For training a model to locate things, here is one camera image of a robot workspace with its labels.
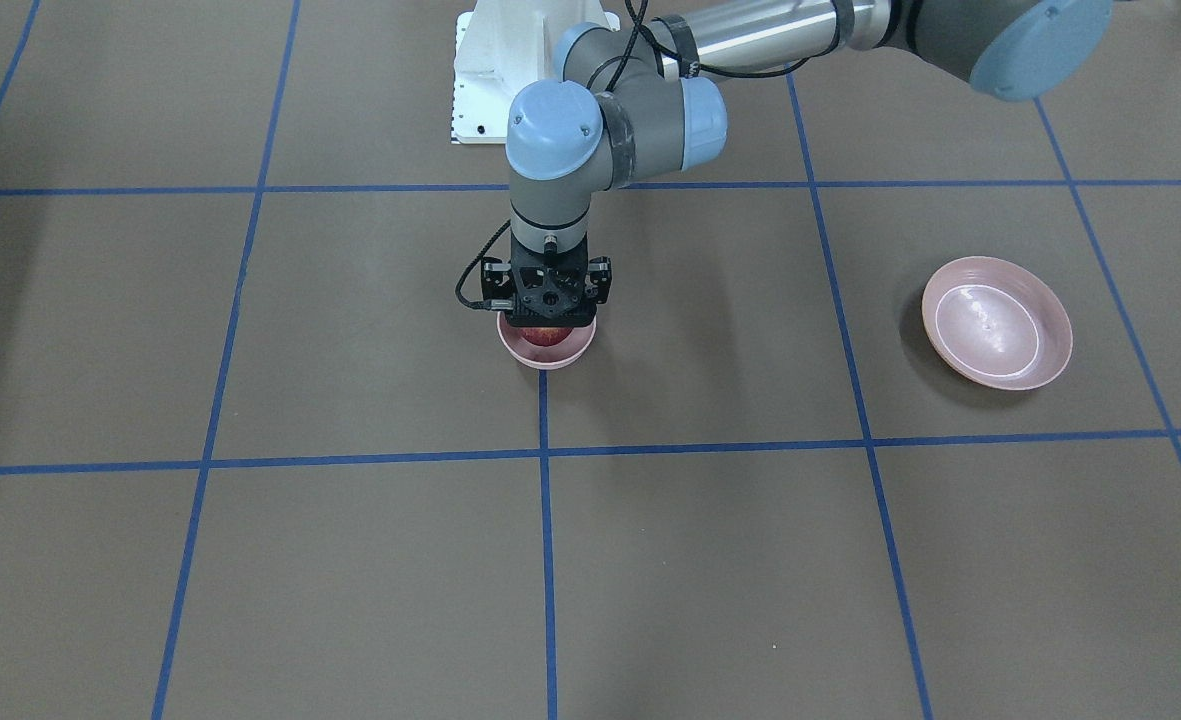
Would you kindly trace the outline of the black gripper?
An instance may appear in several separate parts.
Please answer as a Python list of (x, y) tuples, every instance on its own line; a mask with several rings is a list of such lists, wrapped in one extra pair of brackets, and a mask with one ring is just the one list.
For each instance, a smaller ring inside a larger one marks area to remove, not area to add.
[(531, 251), (517, 240), (511, 256), (482, 258), (479, 287), (487, 310), (514, 327), (586, 327), (611, 295), (611, 258), (590, 258), (587, 241), (566, 253)]

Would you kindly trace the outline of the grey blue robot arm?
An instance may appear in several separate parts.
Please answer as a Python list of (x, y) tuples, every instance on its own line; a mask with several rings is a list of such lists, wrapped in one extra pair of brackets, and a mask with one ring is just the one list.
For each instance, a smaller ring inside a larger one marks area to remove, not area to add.
[(578, 22), (550, 50), (553, 76), (509, 102), (504, 119), (509, 218), (466, 266), (471, 310), (523, 328), (583, 328), (609, 297), (609, 258), (587, 250), (593, 196), (681, 172), (726, 145), (723, 79), (791, 74), (837, 51), (893, 47), (978, 94), (1030, 102), (1092, 54), (1110, 1), (727, 1), (645, 17), (628, 1), (621, 30)]

